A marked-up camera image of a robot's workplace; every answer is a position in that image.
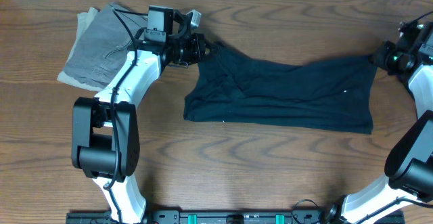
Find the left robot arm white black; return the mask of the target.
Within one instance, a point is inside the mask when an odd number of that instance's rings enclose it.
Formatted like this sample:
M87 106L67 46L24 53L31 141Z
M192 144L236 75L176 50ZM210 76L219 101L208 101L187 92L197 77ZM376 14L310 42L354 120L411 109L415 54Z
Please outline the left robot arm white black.
M206 39L200 33L165 43L134 38L108 86L75 101L72 163L101 188L110 210L69 213L67 223L145 223L146 200L134 174L140 153L137 107L167 64L189 66L205 55Z

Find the black t-shirt white logo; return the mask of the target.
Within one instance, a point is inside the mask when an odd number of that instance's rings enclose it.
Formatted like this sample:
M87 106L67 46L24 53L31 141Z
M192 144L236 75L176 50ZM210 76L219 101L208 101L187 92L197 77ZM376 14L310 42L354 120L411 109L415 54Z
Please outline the black t-shirt white logo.
M377 68L366 55L299 66L255 60L218 44L198 69L185 120L373 131L369 96Z

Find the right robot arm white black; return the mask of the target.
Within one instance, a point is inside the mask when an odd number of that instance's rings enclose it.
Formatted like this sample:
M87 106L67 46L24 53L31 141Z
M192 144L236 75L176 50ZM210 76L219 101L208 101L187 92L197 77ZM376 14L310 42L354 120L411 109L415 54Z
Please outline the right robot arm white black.
M400 38L374 53L376 66L406 82L417 121L390 151L384 174L361 191L342 196L324 223L404 223L401 208L432 207L432 54L424 46Z

